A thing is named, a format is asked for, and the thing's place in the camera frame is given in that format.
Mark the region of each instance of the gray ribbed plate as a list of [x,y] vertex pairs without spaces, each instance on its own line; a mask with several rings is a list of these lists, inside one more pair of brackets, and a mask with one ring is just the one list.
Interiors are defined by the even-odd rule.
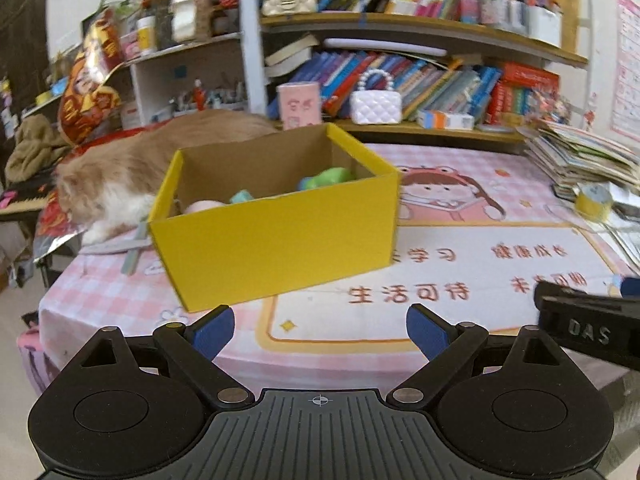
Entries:
[[[63,480],[48,473],[42,480]],[[257,406],[217,415],[202,440],[140,480],[501,480],[469,465],[420,413],[374,391],[268,390]],[[602,480],[588,470],[564,480]]]

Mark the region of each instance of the floor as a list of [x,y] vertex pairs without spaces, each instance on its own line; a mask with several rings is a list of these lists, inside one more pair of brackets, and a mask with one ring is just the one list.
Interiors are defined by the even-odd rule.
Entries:
[[[44,287],[39,275],[25,287],[0,293],[0,480],[35,480],[42,466],[27,435],[27,416],[36,395],[22,369],[15,339],[25,330],[20,319],[36,310]],[[640,452],[629,457],[609,480],[636,480]]]

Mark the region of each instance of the cat's head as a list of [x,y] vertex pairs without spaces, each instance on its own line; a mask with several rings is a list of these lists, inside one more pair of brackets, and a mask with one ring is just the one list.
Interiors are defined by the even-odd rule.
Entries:
[[58,202],[72,222],[88,226],[104,216],[104,175],[100,164],[83,155],[60,164],[56,173]]

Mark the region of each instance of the metal screw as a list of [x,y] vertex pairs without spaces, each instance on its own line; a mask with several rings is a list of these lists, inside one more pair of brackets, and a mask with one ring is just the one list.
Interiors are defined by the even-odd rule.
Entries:
[[393,395],[395,400],[403,404],[414,404],[424,399],[424,394],[415,388],[398,388]]
[[237,404],[247,400],[249,394],[242,388],[225,388],[218,393],[218,399],[227,404]]

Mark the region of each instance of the yellow star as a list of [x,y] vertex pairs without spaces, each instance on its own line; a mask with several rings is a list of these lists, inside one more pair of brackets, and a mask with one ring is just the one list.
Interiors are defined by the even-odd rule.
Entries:
[[285,332],[290,332],[290,331],[291,331],[291,330],[293,330],[295,327],[297,327],[297,325],[296,325],[295,323],[293,323],[293,321],[292,321],[292,320],[290,320],[290,319],[287,319],[287,320],[286,320],[284,323],[282,323],[280,326],[282,327],[282,329],[283,329]]

